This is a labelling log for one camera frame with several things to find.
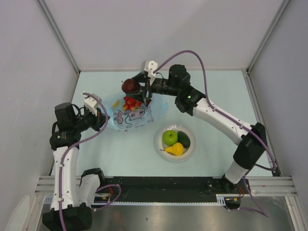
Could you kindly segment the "dark red fake fruit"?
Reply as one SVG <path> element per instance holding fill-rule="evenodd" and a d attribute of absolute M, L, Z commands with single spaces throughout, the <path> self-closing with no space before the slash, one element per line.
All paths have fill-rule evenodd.
<path fill-rule="evenodd" d="M 122 83 L 122 91 L 126 94 L 137 91 L 141 88 L 140 84 L 138 81 L 136 81 L 135 79 L 129 78 L 126 79 L 123 83 Z"/>

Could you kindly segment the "light blue printed plastic bag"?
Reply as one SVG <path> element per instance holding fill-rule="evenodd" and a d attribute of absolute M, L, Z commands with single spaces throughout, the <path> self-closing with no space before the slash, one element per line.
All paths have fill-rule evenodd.
<path fill-rule="evenodd" d="M 133 111 L 124 111 L 124 97 L 123 93 L 119 93 L 103 99 L 103 105 L 110 117 L 108 128 L 118 131 L 141 128 L 163 118 L 168 110 L 167 101 L 161 95 L 155 95 L 149 106 L 142 103 Z"/>

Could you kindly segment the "green fake apple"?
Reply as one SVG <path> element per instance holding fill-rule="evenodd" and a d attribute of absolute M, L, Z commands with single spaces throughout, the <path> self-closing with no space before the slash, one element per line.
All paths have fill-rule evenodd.
<path fill-rule="evenodd" d="M 172 146 L 178 142 L 178 134 L 173 130 L 166 130 L 163 134 L 162 141 L 165 145 Z"/>

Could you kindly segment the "dark green fake avocado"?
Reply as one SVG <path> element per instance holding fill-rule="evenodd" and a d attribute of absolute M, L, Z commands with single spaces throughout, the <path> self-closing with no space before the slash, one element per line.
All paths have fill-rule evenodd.
<path fill-rule="evenodd" d="M 184 148 L 188 149 L 191 145 L 191 140 L 186 133 L 183 131 L 178 132 L 178 142 L 183 145 Z"/>

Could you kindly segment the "yellow fake pear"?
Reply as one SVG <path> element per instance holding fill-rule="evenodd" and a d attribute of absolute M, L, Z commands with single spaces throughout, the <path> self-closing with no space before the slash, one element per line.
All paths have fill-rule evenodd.
<path fill-rule="evenodd" d="M 180 142 L 177 142 L 172 146 L 165 148 L 163 151 L 175 156 L 180 156 L 184 154 L 184 146 Z"/>

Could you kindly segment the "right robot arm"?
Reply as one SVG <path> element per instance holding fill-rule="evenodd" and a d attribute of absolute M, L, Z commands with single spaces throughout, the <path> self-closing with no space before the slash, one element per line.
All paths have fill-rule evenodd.
<path fill-rule="evenodd" d="M 208 96 L 190 83 L 190 74 L 184 65 L 174 64 L 169 68 L 168 78 L 156 78 L 150 70 L 143 70 L 122 85 L 123 92 L 135 100 L 149 104 L 153 94 L 175 97 L 175 105 L 182 112 L 201 119 L 230 138 L 237 149 L 233 162 L 222 176 L 222 188 L 233 193 L 239 182 L 267 150 L 265 127 L 250 125 L 223 111 L 213 104 Z"/>

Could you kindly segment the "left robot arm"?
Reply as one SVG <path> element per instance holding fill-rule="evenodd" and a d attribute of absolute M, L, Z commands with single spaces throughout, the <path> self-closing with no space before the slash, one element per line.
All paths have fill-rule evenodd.
<path fill-rule="evenodd" d="M 106 188 L 100 168 L 85 170 L 77 183 L 77 159 L 81 133 L 93 129 L 101 132 L 109 116 L 91 99 L 82 108 L 72 103 L 55 107 L 50 145 L 54 158 L 54 191 L 51 210 L 42 215 L 42 223 L 51 231 L 85 231 L 92 226 L 92 208 L 96 192 Z"/>

